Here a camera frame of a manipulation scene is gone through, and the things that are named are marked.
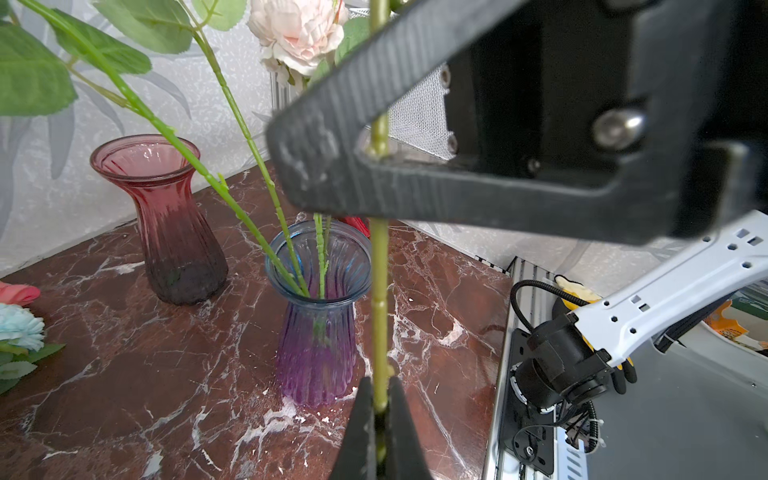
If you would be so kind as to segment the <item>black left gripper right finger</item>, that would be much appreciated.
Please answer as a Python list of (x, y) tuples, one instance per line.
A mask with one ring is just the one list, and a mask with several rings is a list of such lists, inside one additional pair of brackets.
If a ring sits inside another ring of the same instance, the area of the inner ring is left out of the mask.
[(383, 478), (432, 480), (401, 380), (391, 377), (384, 417)]

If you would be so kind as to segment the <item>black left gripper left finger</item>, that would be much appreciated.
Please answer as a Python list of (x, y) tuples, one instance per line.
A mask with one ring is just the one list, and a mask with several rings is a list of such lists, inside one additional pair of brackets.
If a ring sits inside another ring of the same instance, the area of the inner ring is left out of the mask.
[(373, 385), (363, 377), (350, 412), (340, 449), (329, 480), (374, 480), (377, 478)]

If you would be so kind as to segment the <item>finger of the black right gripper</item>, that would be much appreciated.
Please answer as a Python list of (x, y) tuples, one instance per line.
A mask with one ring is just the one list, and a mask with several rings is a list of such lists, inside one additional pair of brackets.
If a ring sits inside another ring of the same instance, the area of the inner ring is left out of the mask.
[(522, 8), (519, 1), (418, 1), (374, 27), (342, 64), (269, 125), (289, 200), (306, 210), (459, 223), (640, 244), (669, 234), (679, 172), (633, 154), (600, 187), (507, 178), (363, 148), (377, 119), (451, 56)]

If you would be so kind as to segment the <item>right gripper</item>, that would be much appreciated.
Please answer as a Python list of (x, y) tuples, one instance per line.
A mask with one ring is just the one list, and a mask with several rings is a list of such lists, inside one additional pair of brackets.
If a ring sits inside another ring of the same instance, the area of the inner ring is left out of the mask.
[(453, 222), (650, 240), (767, 208), (763, 1), (531, 1), (446, 66)]

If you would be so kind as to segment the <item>green flower stem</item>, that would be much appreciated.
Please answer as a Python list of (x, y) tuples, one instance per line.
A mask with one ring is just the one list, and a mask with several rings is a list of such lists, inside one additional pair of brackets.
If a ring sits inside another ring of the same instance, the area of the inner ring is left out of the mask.
[[(382, 29), (391, 17), (390, 1), (370, 1), (370, 30)], [(389, 117), (385, 112), (371, 126), (370, 148), (375, 159), (389, 154)], [(389, 407), (388, 386), (394, 370), (388, 363), (388, 249), (389, 221), (370, 219), (372, 241), (372, 333), (373, 333), (373, 408), (375, 413), (377, 475), (384, 478), (386, 470), (386, 419)]]

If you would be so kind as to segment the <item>blue purple glass vase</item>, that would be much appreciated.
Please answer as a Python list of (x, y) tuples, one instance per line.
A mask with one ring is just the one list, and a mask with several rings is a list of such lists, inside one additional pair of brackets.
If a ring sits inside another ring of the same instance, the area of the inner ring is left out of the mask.
[(276, 359), (282, 394), (307, 407), (329, 404), (346, 394), (355, 367), (355, 303), (371, 286), (371, 242), (359, 230), (333, 221), (324, 230), (325, 253), (317, 252), (315, 222), (289, 227), (271, 242), (280, 264), (293, 269), (294, 246), (310, 295), (291, 289), (277, 266), (265, 261), (267, 277), (287, 300)]

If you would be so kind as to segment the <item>pale pink rose spray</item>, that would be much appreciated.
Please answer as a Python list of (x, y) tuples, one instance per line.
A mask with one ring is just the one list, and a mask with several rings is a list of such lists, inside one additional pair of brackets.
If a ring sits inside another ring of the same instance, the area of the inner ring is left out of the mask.
[(367, 39), (368, 24), (362, 17), (351, 18), (343, 1), (194, 1), (192, 8), (194, 11), (188, 14), (192, 39), (203, 51), (256, 160), (287, 241), (290, 263), (287, 267), (277, 263), (278, 272), (295, 292), (308, 296), (310, 290), (300, 272), (299, 259), (290, 239), (289, 225), (275, 183), (205, 31), (228, 31), (246, 18), (248, 28), (262, 48), (261, 63), (280, 81), (303, 90), (317, 83)]

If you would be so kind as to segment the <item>cream rose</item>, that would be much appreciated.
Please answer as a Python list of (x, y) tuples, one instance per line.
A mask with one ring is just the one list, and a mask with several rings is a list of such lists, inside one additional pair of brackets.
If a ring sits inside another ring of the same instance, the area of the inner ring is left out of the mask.
[(211, 174), (199, 150), (179, 137), (128, 85), (130, 75), (151, 71), (151, 53), (177, 55), (197, 46), (188, 14), (194, 1), (99, 1), (96, 10), (112, 25), (106, 33), (76, 17), (43, 4), (27, 1), (24, 8), (52, 29), (58, 50), (50, 50), (28, 32), (16, 16), (16, 6), (1, 5), (1, 113), (5, 117), (49, 117), (76, 100), (74, 79), (78, 65), (87, 64), (110, 81), (101, 89), (108, 101), (135, 113), (167, 139), (256, 236), (259, 247), (275, 266), (280, 261), (260, 234), (250, 215), (232, 197), (225, 180)]

